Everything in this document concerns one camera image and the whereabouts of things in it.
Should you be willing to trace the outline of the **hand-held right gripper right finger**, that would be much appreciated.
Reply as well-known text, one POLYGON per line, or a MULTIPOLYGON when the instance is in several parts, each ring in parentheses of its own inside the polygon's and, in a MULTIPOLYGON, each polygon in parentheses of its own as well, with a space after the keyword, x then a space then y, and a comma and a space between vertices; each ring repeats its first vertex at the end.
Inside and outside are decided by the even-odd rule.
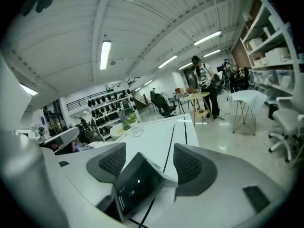
POLYGON ((200 147, 174 145, 178 187, 163 228, 262 228, 287 193, 249 162, 200 147))

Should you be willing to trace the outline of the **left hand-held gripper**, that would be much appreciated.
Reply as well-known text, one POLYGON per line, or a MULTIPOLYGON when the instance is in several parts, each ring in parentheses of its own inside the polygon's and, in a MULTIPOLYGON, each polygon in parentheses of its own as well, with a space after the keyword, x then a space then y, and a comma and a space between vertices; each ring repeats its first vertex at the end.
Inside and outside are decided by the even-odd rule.
MULTIPOLYGON (((17 129, 31 96, 20 86, 4 58, 0 59, 0 178, 15 196, 43 196, 47 190, 43 155, 36 143, 17 129)), ((64 149, 80 133, 70 128, 42 143, 54 152, 64 149)))

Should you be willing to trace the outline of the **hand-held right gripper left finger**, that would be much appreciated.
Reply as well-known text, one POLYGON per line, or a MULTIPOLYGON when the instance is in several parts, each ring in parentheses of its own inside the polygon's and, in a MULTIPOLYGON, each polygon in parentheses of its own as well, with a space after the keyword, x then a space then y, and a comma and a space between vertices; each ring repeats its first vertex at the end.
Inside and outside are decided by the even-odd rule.
POLYGON ((67 228, 122 228, 124 225, 106 215, 98 204, 113 194, 112 183, 99 182, 86 169, 87 162, 124 147, 113 143, 83 152, 55 155, 48 148, 42 153, 52 191, 67 217, 67 228))

